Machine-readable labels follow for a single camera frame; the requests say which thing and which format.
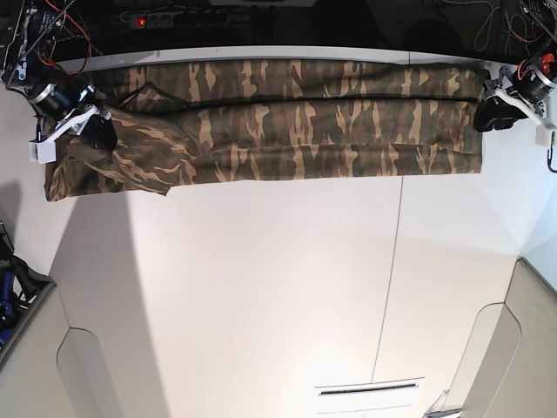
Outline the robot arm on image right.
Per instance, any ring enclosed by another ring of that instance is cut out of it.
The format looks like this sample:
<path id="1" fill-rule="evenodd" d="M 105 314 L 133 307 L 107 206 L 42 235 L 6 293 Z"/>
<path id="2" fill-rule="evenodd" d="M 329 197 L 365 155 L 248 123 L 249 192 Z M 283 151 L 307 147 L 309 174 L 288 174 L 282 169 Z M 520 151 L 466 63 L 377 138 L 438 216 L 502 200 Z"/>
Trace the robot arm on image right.
<path id="1" fill-rule="evenodd" d="M 501 66 L 498 76 L 485 82 L 484 98 L 474 116 L 478 132 L 510 129 L 527 118 L 540 123 L 549 118 L 548 98 L 556 91 L 556 2 L 521 1 L 520 9 L 539 35 L 518 35 L 510 18 L 508 32 L 523 44 L 533 44 L 537 51 L 515 69 Z"/>

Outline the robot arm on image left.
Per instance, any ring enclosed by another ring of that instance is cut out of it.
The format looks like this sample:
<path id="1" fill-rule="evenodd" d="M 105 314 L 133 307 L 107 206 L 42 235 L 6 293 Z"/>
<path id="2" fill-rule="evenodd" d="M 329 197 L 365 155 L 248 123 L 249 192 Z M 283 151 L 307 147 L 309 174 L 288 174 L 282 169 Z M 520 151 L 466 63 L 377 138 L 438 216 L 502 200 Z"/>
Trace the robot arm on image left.
<path id="1" fill-rule="evenodd" d="M 96 99 L 96 89 L 84 75 L 93 57 L 88 31 L 70 14 L 72 1 L 22 1 L 14 10 L 1 42 L 1 83 L 23 97 L 35 113 L 34 158 L 55 151 L 65 134 L 84 138 L 93 149 L 111 151 L 117 144 L 111 113 Z M 53 57 L 64 40 L 85 41 L 77 71 L 67 71 Z"/>

